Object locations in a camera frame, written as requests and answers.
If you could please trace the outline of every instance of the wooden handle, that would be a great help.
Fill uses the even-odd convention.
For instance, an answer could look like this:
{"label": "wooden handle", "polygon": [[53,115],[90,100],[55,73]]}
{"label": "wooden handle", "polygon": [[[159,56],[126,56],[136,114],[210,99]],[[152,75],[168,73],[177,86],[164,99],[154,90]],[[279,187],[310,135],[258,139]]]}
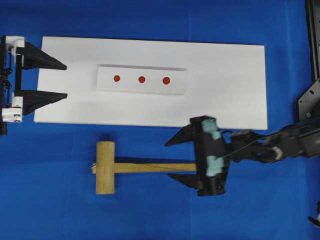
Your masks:
{"label": "wooden handle", "polygon": [[96,194],[115,193],[115,143],[100,141],[96,144]]}
{"label": "wooden handle", "polygon": [[[92,173],[96,173],[97,165],[92,165]],[[156,173],[156,172],[195,172],[194,163],[115,163],[114,173]]]}

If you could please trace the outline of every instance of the blue surface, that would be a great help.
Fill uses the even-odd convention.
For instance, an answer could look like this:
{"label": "blue surface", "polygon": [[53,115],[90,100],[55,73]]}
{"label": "blue surface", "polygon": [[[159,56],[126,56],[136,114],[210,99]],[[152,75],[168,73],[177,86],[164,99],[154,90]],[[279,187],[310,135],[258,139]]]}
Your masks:
{"label": "blue surface", "polygon": [[[311,84],[303,0],[16,0],[1,3],[0,32],[38,47],[42,36],[265,45],[266,133],[295,121],[296,99]],[[37,77],[24,71],[23,88],[35,89]],[[197,197],[162,173],[117,175],[116,194],[97,196],[89,171],[97,141],[115,141],[117,156],[186,160],[192,145],[163,147],[177,128],[36,124],[33,114],[8,130],[0,138],[2,240],[320,237],[307,220],[320,200],[318,158],[232,163],[221,196]]]}

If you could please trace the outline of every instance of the robotic arm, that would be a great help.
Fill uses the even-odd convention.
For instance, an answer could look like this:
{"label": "robotic arm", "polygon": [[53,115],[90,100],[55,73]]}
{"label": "robotic arm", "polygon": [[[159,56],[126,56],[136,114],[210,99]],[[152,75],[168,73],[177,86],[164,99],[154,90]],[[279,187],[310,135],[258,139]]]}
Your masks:
{"label": "robotic arm", "polygon": [[[10,101],[11,83],[8,80],[15,64],[15,89]],[[49,56],[23,36],[2,36],[0,42],[0,135],[7,134],[7,123],[21,123],[23,115],[45,105],[67,98],[66,93],[22,90],[22,70],[66,70],[67,66]]]}
{"label": "robotic arm", "polygon": [[[231,133],[230,143],[226,141],[226,133]],[[220,195],[226,192],[231,161],[239,163],[247,159],[269,164],[287,157],[311,158],[319,155],[320,119],[289,125],[270,135],[261,135],[251,130],[220,131],[215,118],[194,117],[165,146],[185,142],[193,142],[196,174],[169,176],[197,189],[199,196]]]}

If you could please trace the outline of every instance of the white bracket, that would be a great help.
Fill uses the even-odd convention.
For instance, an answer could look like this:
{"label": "white bracket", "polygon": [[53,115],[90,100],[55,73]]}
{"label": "white bracket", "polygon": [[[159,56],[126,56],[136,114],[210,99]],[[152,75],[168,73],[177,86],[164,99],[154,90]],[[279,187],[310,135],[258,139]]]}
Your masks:
{"label": "white bracket", "polygon": [[23,102],[22,96],[12,94],[12,106],[2,108],[2,121],[8,123],[21,123],[23,119]]}
{"label": "white bracket", "polygon": [[11,48],[11,54],[14,57],[14,64],[16,64],[16,50],[17,47],[24,48],[25,47],[25,37],[24,36],[6,36],[5,43],[7,45],[7,49]]}

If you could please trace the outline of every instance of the white block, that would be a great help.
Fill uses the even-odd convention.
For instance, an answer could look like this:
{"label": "white block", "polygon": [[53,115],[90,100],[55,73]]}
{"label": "white block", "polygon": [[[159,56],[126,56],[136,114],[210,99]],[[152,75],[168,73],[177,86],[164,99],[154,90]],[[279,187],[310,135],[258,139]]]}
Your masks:
{"label": "white block", "polygon": [[[40,69],[38,90],[68,97],[37,109],[36,122],[181,127],[209,115],[220,128],[268,127],[264,46],[44,37],[42,50],[68,69]],[[186,91],[102,91],[100,66],[185,70]]]}
{"label": "white block", "polygon": [[97,90],[184,94],[187,76],[184,69],[104,65],[98,67]]}

